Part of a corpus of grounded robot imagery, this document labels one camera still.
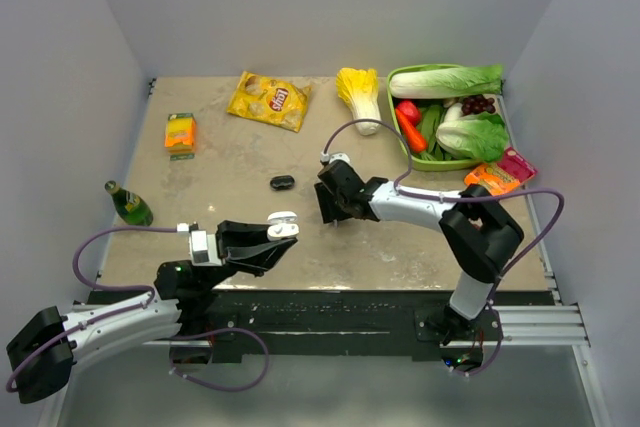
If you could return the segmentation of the white earbud charging case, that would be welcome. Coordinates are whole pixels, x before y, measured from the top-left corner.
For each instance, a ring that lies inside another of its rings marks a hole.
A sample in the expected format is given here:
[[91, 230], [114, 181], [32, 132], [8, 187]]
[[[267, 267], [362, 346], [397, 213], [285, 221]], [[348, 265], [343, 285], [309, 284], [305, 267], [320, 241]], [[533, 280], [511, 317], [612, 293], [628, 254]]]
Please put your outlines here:
[[267, 218], [267, 237], [270, 241], [295, 238], [300, 229], [297, 214], [293, 211], [278, 211]]

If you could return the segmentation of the black earbud charging case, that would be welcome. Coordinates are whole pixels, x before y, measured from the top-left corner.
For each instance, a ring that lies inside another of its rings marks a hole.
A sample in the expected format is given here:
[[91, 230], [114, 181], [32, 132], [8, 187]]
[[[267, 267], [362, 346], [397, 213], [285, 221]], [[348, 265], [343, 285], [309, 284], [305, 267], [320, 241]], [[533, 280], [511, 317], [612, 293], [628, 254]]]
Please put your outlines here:
[[270, 179], [269, 185], [274, 191], [290, 190], [295, 186], [295, 179], [291, 175], [275, 176]]

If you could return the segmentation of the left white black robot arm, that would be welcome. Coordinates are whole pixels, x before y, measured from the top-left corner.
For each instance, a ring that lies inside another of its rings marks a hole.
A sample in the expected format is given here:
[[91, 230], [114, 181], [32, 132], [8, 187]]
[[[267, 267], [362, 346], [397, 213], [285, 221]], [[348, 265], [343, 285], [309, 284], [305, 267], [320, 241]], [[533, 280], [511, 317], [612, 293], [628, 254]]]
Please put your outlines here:
[[38, 312], [8, 343], [12, 372], [6, 390], [23, 404], [38, 402], [67, 385], [74, 369], [160, 339], [206, 336], [213, 289], [237, 273], [260, 277], [297, 242], [297, 216], [275, 212], [264, 224], [223, 221], [209, 234], [179, 223], [172, 234], [187, 237], [189, 258], [164, 262], [151, 286], [120, 288], [124, 299], [63, 315]]

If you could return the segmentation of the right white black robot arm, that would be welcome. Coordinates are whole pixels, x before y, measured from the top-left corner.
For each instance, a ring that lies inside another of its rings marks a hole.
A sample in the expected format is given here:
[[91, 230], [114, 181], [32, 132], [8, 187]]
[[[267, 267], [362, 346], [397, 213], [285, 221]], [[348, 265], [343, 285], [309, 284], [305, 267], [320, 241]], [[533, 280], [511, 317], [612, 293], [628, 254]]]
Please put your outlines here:
[[340, 155], [322, 162], [318, 179], [314, 188], [325, 224], [395, 221], [442, 233], [462, 273], [443, 310], [425, 324], [442, 344], [469, 339], [480, 329], [480, 314], [524, 239], [519, 224], [499, 202], [482, 200], [489, 195], [485, 188], [437, 193], [401, 189], [381, 177], [363, 181]]

